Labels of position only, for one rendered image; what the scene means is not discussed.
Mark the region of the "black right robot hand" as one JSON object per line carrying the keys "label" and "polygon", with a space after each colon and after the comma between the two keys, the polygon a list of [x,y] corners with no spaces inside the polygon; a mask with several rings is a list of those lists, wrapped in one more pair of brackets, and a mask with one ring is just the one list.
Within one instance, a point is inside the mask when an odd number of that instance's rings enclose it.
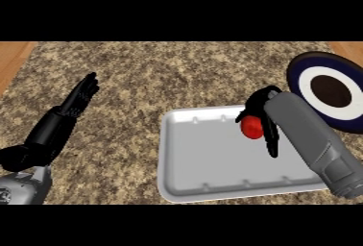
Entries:
{"label": "black right robot hand", "polygon": [[273,120],[265,113],[264,105],[279,92],[280,89],[277,86],[265,86],[264,88],[258,89],[248,97],[245,102],[245,109],[239,112],[236,117],[239,128],[240,120],[246,115],[257,116],[261,119],[264,130],[264,135],[261,137],[265,139],[267,150],[273,158],[277,157],[279,134],[276,124],[273,123]]}

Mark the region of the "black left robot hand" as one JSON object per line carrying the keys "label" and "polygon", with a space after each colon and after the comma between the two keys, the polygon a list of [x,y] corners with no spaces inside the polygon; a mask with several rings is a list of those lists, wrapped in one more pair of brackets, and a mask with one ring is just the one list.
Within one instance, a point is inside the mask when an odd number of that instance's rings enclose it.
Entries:
{"label": "black left robot hand", "polygon": [[99,91],[96,73],[91,72],[74,87],[65,101],[59,106],[59,113],[65,116],[78,117],[84,112],[93,95]]}

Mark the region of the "red tomato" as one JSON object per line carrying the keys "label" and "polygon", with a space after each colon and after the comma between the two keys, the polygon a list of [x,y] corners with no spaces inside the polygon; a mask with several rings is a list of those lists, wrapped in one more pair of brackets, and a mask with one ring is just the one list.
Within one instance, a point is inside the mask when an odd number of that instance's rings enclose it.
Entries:
{"label": "red tomato", "polygon": [[240,131],[249,139],[258,139],[264,135],[261,119],[246,115],[240,120]]}

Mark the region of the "blue white brown plate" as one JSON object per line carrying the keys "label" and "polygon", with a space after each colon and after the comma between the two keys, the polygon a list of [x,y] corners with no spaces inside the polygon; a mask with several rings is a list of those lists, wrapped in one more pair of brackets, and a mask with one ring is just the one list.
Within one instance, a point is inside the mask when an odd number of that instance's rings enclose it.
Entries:
{"label": "blue white brown plate", "polygon": [[332,53],[305,52],[288,64],[286,82],[327,125],[363,135],[363,66]]}

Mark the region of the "white rectangular tray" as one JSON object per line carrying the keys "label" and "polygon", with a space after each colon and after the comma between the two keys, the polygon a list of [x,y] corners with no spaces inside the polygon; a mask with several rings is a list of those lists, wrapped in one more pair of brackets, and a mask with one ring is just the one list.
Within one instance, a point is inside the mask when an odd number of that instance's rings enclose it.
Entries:
{"label": "white rectangular tray", "polygon": [[171,203],[192,203],[326,188],[285,136],[277,157],[234,123],[242,105],[168,111],[162,117],[158,189]]}

